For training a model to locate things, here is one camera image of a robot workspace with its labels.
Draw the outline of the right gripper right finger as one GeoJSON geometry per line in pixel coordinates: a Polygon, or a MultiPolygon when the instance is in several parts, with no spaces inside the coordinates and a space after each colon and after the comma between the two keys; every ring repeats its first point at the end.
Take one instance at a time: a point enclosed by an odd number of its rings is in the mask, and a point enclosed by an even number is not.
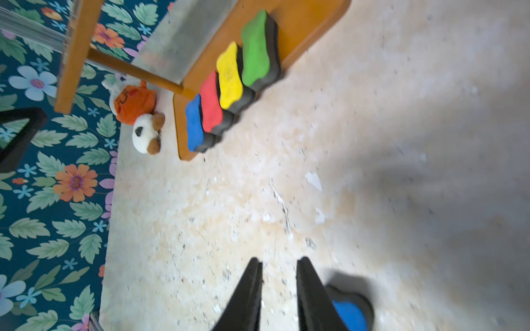
{"type": "Polygon", "coordinates": [[[296,282],[300,330],[347,330],[308,257],[297,261],[296,282]]]}

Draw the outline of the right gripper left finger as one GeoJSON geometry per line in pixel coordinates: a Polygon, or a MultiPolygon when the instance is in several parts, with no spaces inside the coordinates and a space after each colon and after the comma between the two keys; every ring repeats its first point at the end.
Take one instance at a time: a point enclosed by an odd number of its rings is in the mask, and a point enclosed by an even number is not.
{"type": "Polygon", "coordinates": [[[213,331],[258,331],[262,306],[262,262],[253,257],[213,331]]]}

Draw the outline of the green eraser bottom shelf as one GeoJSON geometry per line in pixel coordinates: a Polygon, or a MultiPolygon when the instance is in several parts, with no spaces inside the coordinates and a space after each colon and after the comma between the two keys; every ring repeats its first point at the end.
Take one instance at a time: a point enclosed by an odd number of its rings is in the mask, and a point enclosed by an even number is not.
{"type": "Polygon", "coordinates": [[[277,23],[268,12],[261,10],[243,27],[241,38],[242,81],[256,93],[261,92],[282,75],[277,23]]]}

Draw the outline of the yellow eraser bottom shelf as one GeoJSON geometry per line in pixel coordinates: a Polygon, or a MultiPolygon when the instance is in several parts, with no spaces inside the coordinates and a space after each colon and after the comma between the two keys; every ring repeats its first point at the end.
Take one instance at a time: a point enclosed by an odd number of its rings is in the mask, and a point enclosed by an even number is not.
{"type": "Polygon", "coordinates": [[[216,69],[219,81],[219,104],[222,109],[240,114],[256,98],[256,92],[244,85],[242,48],[232,41],[218,57],[216,69]]]}

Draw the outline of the blue eraser bottom shelf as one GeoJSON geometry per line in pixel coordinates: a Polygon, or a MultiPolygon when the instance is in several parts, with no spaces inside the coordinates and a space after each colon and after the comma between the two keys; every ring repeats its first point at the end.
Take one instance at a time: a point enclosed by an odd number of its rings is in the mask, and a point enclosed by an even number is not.
{"type": "Polygon", "coordinates": [[[203,129],[201,96],[199,94],[186,105],[185,114],[188,149],[195,153],[205,153],[218,142],[218,137],[205,132],[203,129]]]}
{"type": "Polygon", "coordinates": [[[327,284],[327,295],[339,317],[351,331],[370,331],[373,329],[374,310],[371,302],[357,292],[344,292],[327,284]]]}

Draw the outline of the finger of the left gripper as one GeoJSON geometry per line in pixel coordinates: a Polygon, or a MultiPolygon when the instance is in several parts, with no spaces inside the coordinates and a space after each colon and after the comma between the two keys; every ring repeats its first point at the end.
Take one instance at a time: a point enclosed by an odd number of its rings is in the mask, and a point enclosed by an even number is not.
{"type": "Polygon", "coordinates": [[[41,108],[20,108],[1,112],[1,124],[27,119],[28,123],[15,134],[6,147],[1,148],[1,172],[12,172],[23,159],[26,150],[48,117],[41,108]]]}

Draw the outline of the red eraser bottom shelf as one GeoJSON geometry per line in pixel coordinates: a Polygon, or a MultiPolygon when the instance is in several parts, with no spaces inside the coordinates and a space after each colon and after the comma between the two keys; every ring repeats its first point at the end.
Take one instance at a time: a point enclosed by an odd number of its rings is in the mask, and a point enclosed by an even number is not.
{"type": "Polygon", "coordinates": [[[202,127],[205,132],[222,136],[235,122],[235,115],[220,106],[218,73],[212,71],[200,88],[202,127]]]}

